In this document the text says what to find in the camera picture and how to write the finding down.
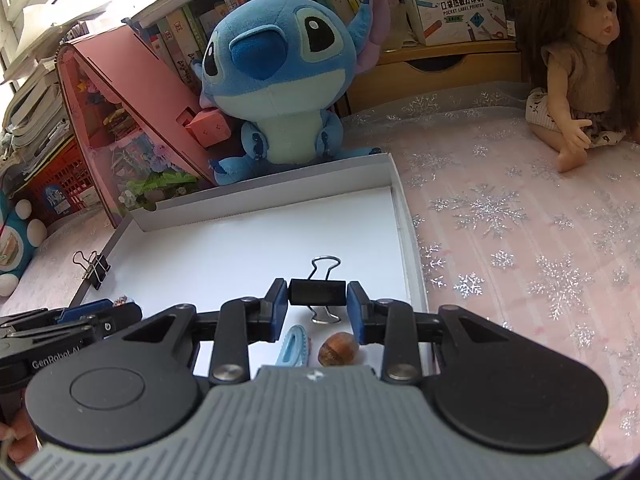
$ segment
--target human hand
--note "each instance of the human hand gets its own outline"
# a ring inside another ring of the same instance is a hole
[[[568,121],[568,123],[561,128],[564,142],[571,152],[577,153],[580,150],[586,150],[591,144],[591,139],[585,134],[582,128],[591,126],[592,121],[588,119],[576,119]]]
[[[8,455],[15,463],[24,462],[38,450],[36,434],[24,405],[15,414],[11,426],[0,422],[0,439],[6,439],[10,432],[13,432],[15,440],[9,446]]]

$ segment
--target pink toy house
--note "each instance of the pink toy house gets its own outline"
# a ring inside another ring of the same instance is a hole
[[[111,223],[128,211],[214,185],[205,149],[187,129],[198,97],[127,26],[65,43],[56,57],[78,145]]]

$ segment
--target white plush ball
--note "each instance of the white plush ball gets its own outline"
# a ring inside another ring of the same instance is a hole
[[[20,200],[20,202],[15,205],[15,213],[23,220],[29,218],[29,216],[31,216],[31,202],[25,198]]]
[[[0,296],[7,298],[12,295],[19,281],[18,276],[14,274],[0,275]]]
[[[47,238],[47,227],[40,220],[33,219],[27,225],[27,240],[29,243],[38,247]]]

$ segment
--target doll's hair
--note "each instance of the doll's hair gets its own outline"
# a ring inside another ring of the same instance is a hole
[[[541,48],[568,41],[575,23],[577,0],[515,0],[518,43],[532,83],[546,88]],[[609,63],[619,87],[622,126],[640,124],[640,11],[638,0],[616,0],[620,36],[609,46]]]

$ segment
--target blue nose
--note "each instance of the blue nose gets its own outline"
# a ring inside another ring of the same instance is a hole
[[[236,68],[259,81],[274,75],[287,59],[287,42],[276,30],[247,35],[230,50]]]

